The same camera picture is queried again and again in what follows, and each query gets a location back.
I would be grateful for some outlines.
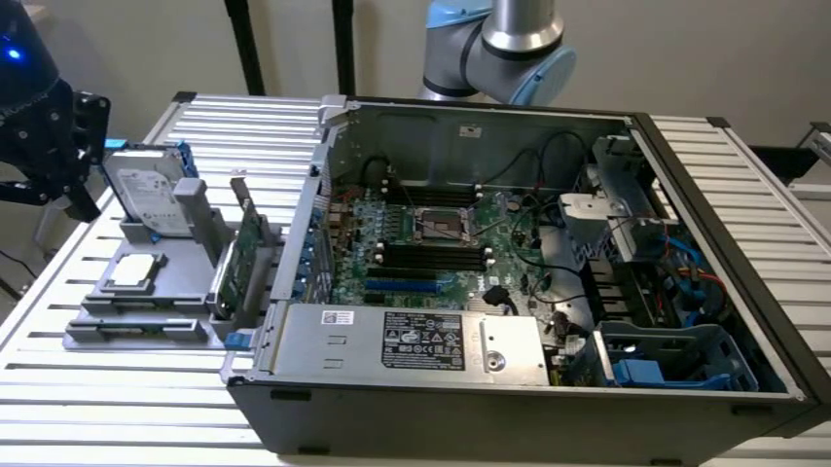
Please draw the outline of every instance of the blue cable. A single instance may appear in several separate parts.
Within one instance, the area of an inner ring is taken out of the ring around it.
[[[676,248],[678,248],[680,250],[684,250],[685,253],[688,253],[690,255],[690,257],[693,258],[693,261],[696,262],[697,266],[702,265],[702,252],[698,250],[694,250],[693,247],[690,247],[688,245],[688,243],[685,243],[684,241],[681,241],[678,238],[669,238],[670,241],[670,245],[673,245]]]
[[[698,317],[700,317],[700,312],[696,310],[688,315],[688,319],[685,320],[685,328],[693,328],[693,326],[696,326]]]

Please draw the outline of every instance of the motherboard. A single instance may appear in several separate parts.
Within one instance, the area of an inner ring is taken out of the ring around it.
[[[338,265],[333,302],[543,319],[549,310],[529,297],[542,271],[515,254],[542,261],[534,220],[519,214],[525,202],[538,201],[523,197],[475,189],[345,187],[329,214]],[[495,287],[509,292],[515,309],[486,302]]]

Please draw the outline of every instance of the power supply label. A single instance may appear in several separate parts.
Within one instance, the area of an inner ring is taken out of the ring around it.
[[[458,314],[385,313],[381,363],[387,368],[465,371],[463,318]]]

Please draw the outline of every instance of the white wall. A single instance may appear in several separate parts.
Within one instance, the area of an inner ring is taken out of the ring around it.
[[[114,101],[114,136],[143,138],[179,90],[246,92],[222,0],[27,3],[65,79]]]
[[[337,80],[329,1],[266,1],[281,16],[274,33],[293,51],[278,68],[295,78],[283,80],[281,92],[330,92]],[[429,0],[357,0],[359,93],[417,94],[427,5]],[[558,5],[580,58],[557,105],[724,116],[758,144],[794,144],[809,121],[831,120],[828,0]]]
[[[145,134],[177,90],[245,92],[222,0],[31,0],[67,79]],[[250,0],[267,89],[338,90],[330,0]],[[359,93],[417,95],[429,0],[357,0]],[[828,0],[559,0],[578,67],[555,105],[726,117],[753,143],[831,120]],[[111,18],[129,18],[126,26]]]

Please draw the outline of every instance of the blue pcie slot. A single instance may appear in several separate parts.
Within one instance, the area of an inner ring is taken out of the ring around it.
[[[367,280],[365,287],[367,290],[386,292],[421,292],[427,294],[442,292],[442,284],[429,280]]]

